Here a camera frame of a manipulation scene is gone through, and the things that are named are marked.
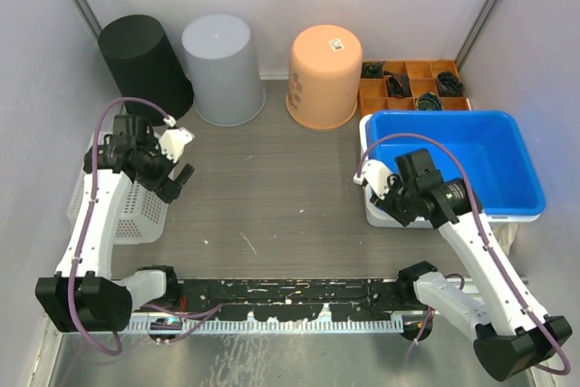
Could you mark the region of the blue perforated basket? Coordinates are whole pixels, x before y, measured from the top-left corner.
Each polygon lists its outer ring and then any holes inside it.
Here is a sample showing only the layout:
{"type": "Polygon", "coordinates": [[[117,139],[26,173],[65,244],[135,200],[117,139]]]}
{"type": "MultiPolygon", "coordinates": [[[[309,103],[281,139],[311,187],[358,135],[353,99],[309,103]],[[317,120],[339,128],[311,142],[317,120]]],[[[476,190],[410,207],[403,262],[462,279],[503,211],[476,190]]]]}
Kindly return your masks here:
{"type": "MultiPolygon", "coordinates": [[[[80,213],[85,172],[82,167],[75,183],[66,216],[74,229],[80,213]]],[[[149,244],[158,240],[166,222],[168,205],[135,181],[127,194],[115,231],[114,245],[149,244]]]]}

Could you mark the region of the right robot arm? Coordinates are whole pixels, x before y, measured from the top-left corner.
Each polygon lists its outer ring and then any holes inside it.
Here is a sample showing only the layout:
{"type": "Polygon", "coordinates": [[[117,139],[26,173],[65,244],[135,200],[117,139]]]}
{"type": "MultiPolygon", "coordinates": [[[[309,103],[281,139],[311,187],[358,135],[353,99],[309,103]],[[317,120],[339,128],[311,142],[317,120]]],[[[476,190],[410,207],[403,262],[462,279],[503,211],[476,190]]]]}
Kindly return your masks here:
{"type": "Polygon", "coordinates": [[[407,227],[423,218],[449,243],[474,280],[474,299],[427,261],[400,271],[397,296],[410,309],[426,305],[472,342],[485,371],[503,382],[562,352],[573,333],[562,315],[551,315],[531,294],[497,242],[465,177],[445,180],[429,152],[419,149],[395,160],[392,172],[366,160],[354,181],[372,193],[372,204],[407,227]]]}

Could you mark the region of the blue plastic tub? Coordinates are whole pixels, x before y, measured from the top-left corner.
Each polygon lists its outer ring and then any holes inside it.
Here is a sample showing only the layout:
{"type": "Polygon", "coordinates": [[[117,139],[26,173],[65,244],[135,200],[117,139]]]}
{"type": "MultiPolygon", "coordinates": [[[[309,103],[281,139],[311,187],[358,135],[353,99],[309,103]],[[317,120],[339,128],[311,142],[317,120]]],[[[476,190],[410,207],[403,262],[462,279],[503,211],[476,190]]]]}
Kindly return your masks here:
{"type": "Polygon", "coordinates": [[[429,137],[469,176],[491,223],[532,222],[546,207],[516,121],[503,111],[378,111],[359,122],[361,151],[393,133],[429,137]]]}

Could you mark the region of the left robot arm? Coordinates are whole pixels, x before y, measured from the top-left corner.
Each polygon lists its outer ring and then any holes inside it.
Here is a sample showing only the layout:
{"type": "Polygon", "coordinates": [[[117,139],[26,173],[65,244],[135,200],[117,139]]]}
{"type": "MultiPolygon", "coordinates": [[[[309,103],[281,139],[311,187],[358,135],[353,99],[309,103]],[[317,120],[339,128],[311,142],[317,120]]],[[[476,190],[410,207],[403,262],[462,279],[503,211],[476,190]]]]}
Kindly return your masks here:
{"type": "Polygon", "coordinates": [[[120,332],[131,314],[152,302],[161,311],[176,308],[181,289],[171,266],[145,266],[122,280],[111,278],[112,250],[130,190],[140,185],[165,204],[179,197],[194,172],[173,173],[194,139],[184,127],[156,135],[150,121],[117,115],[112,131],[84,156],[79,216],[62,260],[41,277],[35,296],[58,331],[120,332]]]}

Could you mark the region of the black bucket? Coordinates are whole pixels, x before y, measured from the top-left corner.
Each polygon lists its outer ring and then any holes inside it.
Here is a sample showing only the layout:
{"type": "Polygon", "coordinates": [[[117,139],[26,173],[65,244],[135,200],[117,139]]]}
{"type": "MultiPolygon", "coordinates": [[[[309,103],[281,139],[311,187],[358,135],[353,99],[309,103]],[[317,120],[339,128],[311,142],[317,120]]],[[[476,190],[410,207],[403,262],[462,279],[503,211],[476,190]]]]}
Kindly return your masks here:
{"type": "Polygon", "coordinates": [[[123,97],[152,102],[177,120],[191,109],[192,85],[157,19],[118,18],[102,29],[98,45],[123,97]]]}

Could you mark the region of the grey bucket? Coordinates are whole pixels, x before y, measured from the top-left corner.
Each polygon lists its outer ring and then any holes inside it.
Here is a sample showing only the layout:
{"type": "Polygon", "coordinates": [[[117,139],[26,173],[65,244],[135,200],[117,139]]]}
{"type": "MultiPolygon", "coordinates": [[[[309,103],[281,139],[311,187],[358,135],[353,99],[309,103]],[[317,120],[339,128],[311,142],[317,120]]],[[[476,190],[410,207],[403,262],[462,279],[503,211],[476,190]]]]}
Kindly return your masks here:
{"type": "Polygon", "coordinates": [[[202,16],[186,26],[181,42],[200,118],[234,127],[261,112],[266,94],[251,28],[244,20],[226,14],[202,16]]]}

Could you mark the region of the orange bucket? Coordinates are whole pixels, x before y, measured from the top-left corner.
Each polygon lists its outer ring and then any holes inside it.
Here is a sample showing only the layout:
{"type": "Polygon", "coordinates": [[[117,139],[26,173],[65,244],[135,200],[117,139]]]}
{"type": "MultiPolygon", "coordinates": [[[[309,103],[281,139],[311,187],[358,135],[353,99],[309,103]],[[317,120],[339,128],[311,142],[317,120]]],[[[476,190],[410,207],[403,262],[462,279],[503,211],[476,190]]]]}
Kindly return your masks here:
{"type": "Polygon", "coordinates": [[[349,30],[319,24],[294,40],[286,108],[299,124],[314,130],[343,126],[357,109],[363,49],[349,30]]]}

